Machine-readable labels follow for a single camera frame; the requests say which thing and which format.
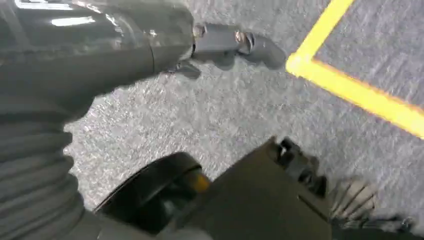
ribbed hose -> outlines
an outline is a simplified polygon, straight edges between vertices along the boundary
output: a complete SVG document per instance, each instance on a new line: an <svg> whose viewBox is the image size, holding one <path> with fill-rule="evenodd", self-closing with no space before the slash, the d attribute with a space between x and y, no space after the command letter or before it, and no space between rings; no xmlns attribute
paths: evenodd
<svg viewBox="0 0 424 240"><path fill-rule="evenodd" d="M147 239L84 209L63 154L69 118L39 100L0 96L0 239Z"/></svg>

wheel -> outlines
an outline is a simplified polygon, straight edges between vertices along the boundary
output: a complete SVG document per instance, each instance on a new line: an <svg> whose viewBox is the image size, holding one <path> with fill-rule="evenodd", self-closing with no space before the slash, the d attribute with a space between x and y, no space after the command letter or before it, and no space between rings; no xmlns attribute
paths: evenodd
<svg viewBox="0 0 424 240"><path fill-rule="evenodd" d="M210 183L196 160L178 152L132 175L94 212L156 235Z"/></svg>

black wheel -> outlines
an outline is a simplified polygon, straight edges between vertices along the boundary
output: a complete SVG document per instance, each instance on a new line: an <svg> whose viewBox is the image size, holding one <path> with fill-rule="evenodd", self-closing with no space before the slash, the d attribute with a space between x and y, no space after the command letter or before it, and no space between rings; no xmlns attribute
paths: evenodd
<svg viewBox="0 0 424 240"><path fill-rule="evenodd" d="M210 183L196 160L178 152L132 175L94 212L156 235Z"/></svg>

yellow tape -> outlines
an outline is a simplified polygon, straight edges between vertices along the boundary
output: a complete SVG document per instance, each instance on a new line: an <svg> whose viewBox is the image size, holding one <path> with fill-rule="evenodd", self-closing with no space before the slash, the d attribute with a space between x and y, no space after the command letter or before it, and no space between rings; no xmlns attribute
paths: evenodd
<svg viewBox="0 0 424 240"><path fill-rule="evenodd" d="M354 0L332 0L305 40L287 60L287 72L424 139L424 110L377 89L313 57Z"/></svg>

gray carpet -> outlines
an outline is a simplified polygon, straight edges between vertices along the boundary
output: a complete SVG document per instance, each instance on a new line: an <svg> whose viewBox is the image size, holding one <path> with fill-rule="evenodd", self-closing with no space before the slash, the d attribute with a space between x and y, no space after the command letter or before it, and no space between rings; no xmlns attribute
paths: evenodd
<svg viewBox="0 0 424 240"><path fill-rule="evenodd" d="M294 52L326 0L187 0L197 20L237 23ZM357 0L318 58L424 106L424 3ZM69 125L75 173L93 208L147 163L187 151L212 178L272 135L290 136L331 177L361 175L381 190L383 212L421 217L424 142L325 90L242 60L222 72L202 65L190 81L161 75L96 99Z"/></svg>

